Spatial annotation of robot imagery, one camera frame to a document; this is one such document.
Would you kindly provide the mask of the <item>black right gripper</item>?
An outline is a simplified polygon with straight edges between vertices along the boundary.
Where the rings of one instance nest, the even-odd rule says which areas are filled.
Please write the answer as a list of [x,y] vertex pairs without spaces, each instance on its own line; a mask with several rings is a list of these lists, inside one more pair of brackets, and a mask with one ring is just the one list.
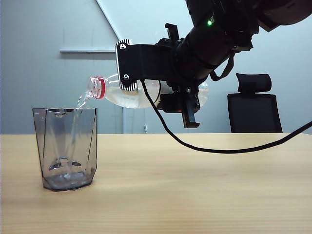
[[185,128],[197,128],[195,113],[200,109],[198,98],[198,81],[195,79],[194,54],[191,52],[187,38],[180,38],[177,26],[166,23],[171,43],[169,55],[173,75],[167,84],[173,93],[161,94],[159,109],[166,113],[181,113]]

